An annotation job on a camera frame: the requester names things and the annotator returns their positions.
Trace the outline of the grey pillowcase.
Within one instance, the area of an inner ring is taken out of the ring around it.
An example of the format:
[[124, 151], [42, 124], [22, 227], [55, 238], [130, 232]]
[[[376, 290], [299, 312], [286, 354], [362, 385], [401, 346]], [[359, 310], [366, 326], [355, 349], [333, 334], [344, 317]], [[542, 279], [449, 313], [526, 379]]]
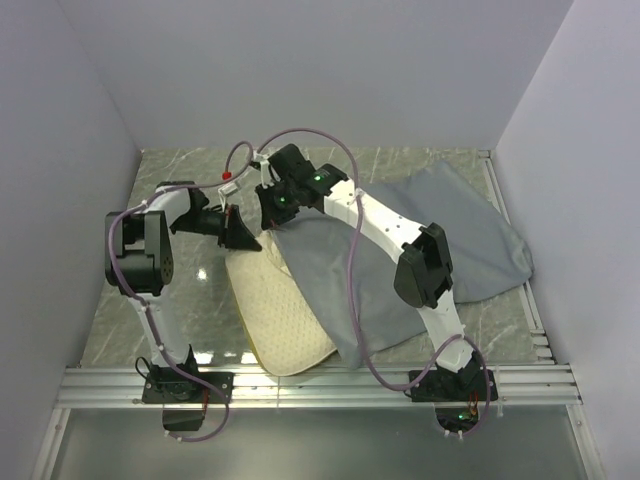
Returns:
[[[531, 278], [534, 262], [525, 240], [448, 163], [437, 162], [405, 179], [366, 184], [363, 189], [410, 220], [424, 226], [436, 223], [444, 229], [456, 303], [490, 299]], [[353, 285], [346, 285], [353, 232], [341, 221], [303, 209], [272, 233], [293, 280], [349, 368], [362, 363], [350, 298], [356, 301], [370, 353], [425, 330], [417, 311], [394, 290], [392, 260], [366, 237], [358, 240]]]

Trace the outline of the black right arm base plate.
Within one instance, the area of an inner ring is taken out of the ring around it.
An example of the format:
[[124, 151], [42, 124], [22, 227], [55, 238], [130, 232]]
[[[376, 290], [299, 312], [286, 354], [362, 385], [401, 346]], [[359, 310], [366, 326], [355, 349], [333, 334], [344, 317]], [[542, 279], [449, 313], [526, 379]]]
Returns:
[[[494, 372], [489, 370], [490, 400], [498, 399]], [[467, 402], [469, 400], [485, 401], [487, 396], [484, 370], [475, 370], [469, 378], [454, 374], [445, 369], [431, 370], [408, 393], [414, 403], [419, 402]]]

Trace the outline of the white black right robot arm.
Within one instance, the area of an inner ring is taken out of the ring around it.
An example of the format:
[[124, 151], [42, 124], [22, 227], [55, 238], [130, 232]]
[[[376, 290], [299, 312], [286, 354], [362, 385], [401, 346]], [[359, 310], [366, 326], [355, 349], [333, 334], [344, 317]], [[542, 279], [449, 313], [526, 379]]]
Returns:
[[366, 237], [393, 261], [394, 290], [417, 310], [436, 350], [409, 389], [420, 387], [435, 401], [490, 393], [489, 373], [454, 305], [453, 264], [439, 225], [405, 218], [364, 192], [355, 176], [331, 164], [314, 167], [293, 144], [270, 156], [257, 154], [251, 165], [261, 174], [255, 192], [263, 229], [293, 220], [302, 207], [313, 208], [353, 227], [356, 238]]

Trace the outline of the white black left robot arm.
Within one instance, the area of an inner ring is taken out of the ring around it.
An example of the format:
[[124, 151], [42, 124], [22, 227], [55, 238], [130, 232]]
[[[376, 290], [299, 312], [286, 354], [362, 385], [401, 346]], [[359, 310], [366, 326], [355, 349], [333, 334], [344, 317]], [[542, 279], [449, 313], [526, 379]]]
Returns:
[[151, 348], [146, 383], [189, 402], [213, 385], [201, 376], [170, 305], [170, 235], [176, 232], [215, 237], [229, 250], [259, 252], [261, 245], [236, 205], [211, 207], [203, 189], [190, 181], [163, 182], [139, 206], [105, 218], [105, 277], [128, 299], [142, 324]]

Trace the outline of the cream quilted pillow yellow edge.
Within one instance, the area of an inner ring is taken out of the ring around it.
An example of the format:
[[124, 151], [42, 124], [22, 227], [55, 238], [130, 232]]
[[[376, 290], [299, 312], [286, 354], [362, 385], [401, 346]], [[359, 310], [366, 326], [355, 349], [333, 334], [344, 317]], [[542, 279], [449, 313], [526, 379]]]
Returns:
[[337, 348], [293, 280], [274, 237], [263, 232], [257, 241], [260, 251], [233, 251], [225, 260], [240, 321], [264, 370], [297, 375]]

